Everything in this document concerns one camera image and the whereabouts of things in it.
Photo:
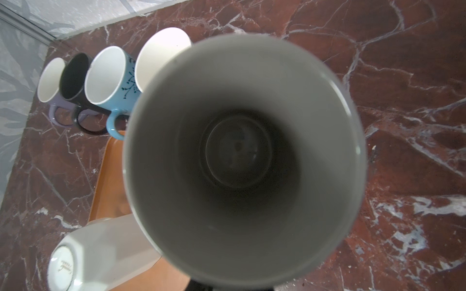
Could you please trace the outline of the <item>grey mug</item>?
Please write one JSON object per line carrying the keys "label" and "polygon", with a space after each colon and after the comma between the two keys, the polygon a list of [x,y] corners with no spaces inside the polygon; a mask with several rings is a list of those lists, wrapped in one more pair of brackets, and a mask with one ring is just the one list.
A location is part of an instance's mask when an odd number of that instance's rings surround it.
{"label": "grey mug", "polygon": [[317,269],[353,227],[366,169],[341,80],[259,34],[218,35],[170,60],[123,149],[135,219],[189,291],[271,291]]}

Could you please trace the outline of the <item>large light blue mug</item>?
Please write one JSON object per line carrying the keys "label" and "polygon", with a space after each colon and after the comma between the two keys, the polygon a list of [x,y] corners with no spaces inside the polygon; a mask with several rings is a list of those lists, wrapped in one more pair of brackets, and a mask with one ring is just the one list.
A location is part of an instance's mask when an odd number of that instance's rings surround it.
{"label": "large light blue mug", "polygon": [[168,27],[155,33],[144,44],[135,63],[135,82],[139,90],[144,92],[159,70],[190,46],[191,39],[182,29]]}

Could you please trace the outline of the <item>small blue mug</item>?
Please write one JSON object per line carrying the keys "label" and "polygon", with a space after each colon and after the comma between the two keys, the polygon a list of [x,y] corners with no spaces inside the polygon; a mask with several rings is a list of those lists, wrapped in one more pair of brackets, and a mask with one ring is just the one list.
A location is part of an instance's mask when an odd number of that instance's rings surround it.
{"label": "small blue mug", "polygon": [[110,111],[106,121],[109,134],[124,140],[115,122],[118,117],[131,114],[141,95],[135,81],[135,59],[118,46],[103,49],[91,63],[84,91],[91,104]]}

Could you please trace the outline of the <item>black mug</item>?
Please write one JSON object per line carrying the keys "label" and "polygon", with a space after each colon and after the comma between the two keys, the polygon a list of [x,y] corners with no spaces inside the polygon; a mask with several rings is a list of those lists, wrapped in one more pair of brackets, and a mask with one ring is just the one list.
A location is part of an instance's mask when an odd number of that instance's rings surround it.
{"label": "black mug", "polygon": [[101,136],[108,133],[106,126],[98,131],[91,131],[86,129],[80,124],[79,116],[85,110],[97,112],[97,114],[110,115],[110,111],[103,109],[97,105],[92,104],[85,94],[84,84],[88,70],[92,63],[92,57],[86,53],[77,53],[65,66],[60,82],[59,92],[62,97],[75,105],[72,110],[72,121],[82,132],[93,135]]}

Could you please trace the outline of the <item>white faceted mug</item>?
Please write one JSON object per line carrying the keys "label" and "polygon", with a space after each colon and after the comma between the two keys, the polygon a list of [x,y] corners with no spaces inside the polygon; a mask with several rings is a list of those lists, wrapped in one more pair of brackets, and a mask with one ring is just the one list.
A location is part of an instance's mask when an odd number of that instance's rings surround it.
{"label": "white faceted mug", "polygon": [[160,258],[133,214],[97,219],[59,242],[50,256],[47,283],[52,291],[109,291]]}

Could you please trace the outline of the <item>lavender purple mug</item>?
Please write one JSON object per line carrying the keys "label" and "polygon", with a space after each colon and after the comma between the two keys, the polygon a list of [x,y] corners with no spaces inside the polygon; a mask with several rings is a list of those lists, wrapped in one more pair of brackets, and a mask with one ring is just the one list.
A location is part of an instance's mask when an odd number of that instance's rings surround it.
{"label": "lavender purple mug", "polygon": [[52,124],[69,128],[73,124],[63,124],[56,118],[58,109],[72,111],[75,108],[75,105],[66,101],[59,92],[59,82],[65,66],[66,62],[63,58],[54,58],[46,65],[38,83],[37,97],[40,102],[49,105],[48,118]]}

